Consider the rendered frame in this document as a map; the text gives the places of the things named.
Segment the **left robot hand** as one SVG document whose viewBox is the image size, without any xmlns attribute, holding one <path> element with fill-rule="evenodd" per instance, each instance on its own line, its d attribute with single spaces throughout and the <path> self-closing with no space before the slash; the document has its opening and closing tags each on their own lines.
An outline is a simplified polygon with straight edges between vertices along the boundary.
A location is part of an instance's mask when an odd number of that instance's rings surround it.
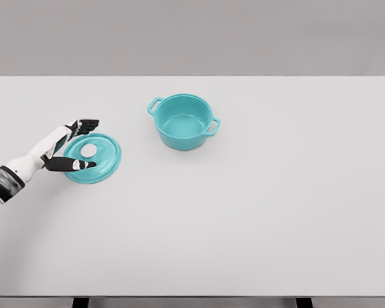
<svg viewBox="0 0 385 308">
<path fill-rule="evenodd" d="M 55 157 L 54 154 L 73 137 L 88 135 L 99 125 L 98 119 L 79 119 L 65 124 L 51 132 L 30 151 L 31 155 L 42 161 L 41 167 L 54 172 L 76 172 L 96 167 L 95 162 L 87 162 L 78 158 Z"/>
</svg>

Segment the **teal pot lid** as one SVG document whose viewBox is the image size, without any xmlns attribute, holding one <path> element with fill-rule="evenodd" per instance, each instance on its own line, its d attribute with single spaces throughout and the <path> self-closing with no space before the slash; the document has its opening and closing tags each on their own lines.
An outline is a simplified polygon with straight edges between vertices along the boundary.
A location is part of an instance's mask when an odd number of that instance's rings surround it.
<svg viewBox="0 0 385 308">
<path fill-rule="evenodd" d="M 81 149 L 88 144 L 93 144 L 96 147 L 96 152 L 93 156 L 84 157 L 81 154 Z M 105 180 L 118 168 L 121 162 L 121 147 L 115 139 L 108 135 L 90 133 L 70 142 L 64 150 L 64 156 L 95 162 L 95 167 L 65 173 L 65 176 L 73 182 L 94 184 Z"/>
</svg>

